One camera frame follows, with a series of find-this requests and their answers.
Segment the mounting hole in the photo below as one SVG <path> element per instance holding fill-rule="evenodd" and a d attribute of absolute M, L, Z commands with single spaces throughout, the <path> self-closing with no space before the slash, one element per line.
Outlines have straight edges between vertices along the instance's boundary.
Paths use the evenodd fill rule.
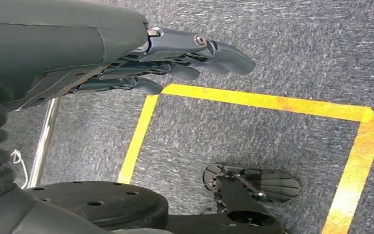
<path fill-rule="evenodd" d="M 137 193 L 137 192 L 126 192 L 125 194 L 128 194 L 128 195 L 139 195 L 139 193 Z"/>
<path fill-rule="evenodd" d="M 274 218 L 266 214 L 252 211 L 233 211 L 227 217 L 235 222 L 254 226 L 266 226 L 276 222 Z"/>
<path fill-rule="evenodd" d="M 102 204 L 104 204 L 102 201 L 90 201 L 87 203 L 89 206 L 100 206 Z"/>

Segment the yellow tape line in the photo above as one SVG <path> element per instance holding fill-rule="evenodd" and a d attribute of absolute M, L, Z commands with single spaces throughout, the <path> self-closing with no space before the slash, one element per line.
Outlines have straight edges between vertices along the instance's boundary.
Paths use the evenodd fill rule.
<path fill-rule="evenodd" d="M 374 160 L 374 112 L 369 107 L 171 84 L 163 94 L 361 122 L 322 234 L 346 234 Z M 158 96 L 144 104 L 118 182 L 129 183 Z"/>
<path fill-rule="evenodd" d="M 324 101 L 313 101 L 291 97 L 286 98 L 273 95 L 244 93 L 179 84 L 169 85 L 164 89 L 163 94 L 228 102 L 239 105 L 339 118 L 351 121 L 361 121 L 362 115 L 367 108 L 362 106 L 335 104 Z"/>
<path fill-rule="evenodd" d="M 366 179 L 374 160 L 374 112 L 361 122 L 325 225 L 323 234 L 346 234 L 349 231 Z"/>
<path fill-rule="evenodd" d="M 135 164 L 137 162 L 138 153 L 140 152 L 141 145 L 143 144 L 144 136 L 147 133 L 157 100 L 158 95 L 147 96 L 146 101 L 144 102 L 140 119 L 138 120 L 137 127 L 135 128 L 134 135 L 132 136 L 130 146 L 127 154 L 125 155 L 124 163 L 118 176 L 118 183 L 129 184 L 131 181 Z"/>

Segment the joint screw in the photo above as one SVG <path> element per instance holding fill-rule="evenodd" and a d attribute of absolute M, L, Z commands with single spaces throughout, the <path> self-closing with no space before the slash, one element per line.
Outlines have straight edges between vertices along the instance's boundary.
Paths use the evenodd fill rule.
<path fill-rule="evenodd" d="M 160 36 L 160 32 L 158 32 L 157 30 L 154 30 L 152 28 L 147 29 L 147 33 L 150 37 L 159 37 Z"/>
<path fill-rule="evenodd" d="M 200 47 L 206 47 L 207 46 L 207 40 L 203 36 L 201 36 L 200 34 L 194 35 L 194 42 Z"/>

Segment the gray carpet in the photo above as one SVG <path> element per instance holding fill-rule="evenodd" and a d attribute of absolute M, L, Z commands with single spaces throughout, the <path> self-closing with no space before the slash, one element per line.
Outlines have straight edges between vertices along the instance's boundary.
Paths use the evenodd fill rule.
<path fill-rule="evenodd" d="M 374 0 L 108 3 L 135 9 L 152 25 L 232 44 L 257 63 L 249 76 L 204 71 L 188 84 L 374 108 Z M 116 180 L 143 102 L 142 94 L 126 91 L 64 97 L 42 183 Z M 29 167 L 44 112 L 45 107 L 37 107 L 12 113 L 5 126 L 10 133 L 5 147 L 20 149 Z M 211 194 L 200 184 L 208 163 L 285 170 L 300 180 L 301 195 L 267 208 L 293 233 L 319 233 L 357 127 L 342 120 L 161 96 L 133 182 L 165 195 L 172 214 L 197 214 L 211 206 Z M 374 164 L 350 233 L 374 234 Z"/>

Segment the white string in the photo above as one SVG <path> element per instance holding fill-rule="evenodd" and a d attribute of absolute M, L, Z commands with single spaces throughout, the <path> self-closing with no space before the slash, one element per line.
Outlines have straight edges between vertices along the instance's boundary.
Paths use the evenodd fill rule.
<path fill-rule="evenodd" d="M 12 161 L 14 164 L 21 163 L 23 168 L 23 173 L 25 174 L 25 183 L 22 185 L 22 189 L 26 188 L 26 185 L 28 184 L 29 178 L 28 178 L 28 171 L 26 170 L 25 162 L 22 159 L 22 155 L 20 154 L 19 150 L 14 150 L 11 153 L 11 156 L 14 157 L 14 160 Z"/>

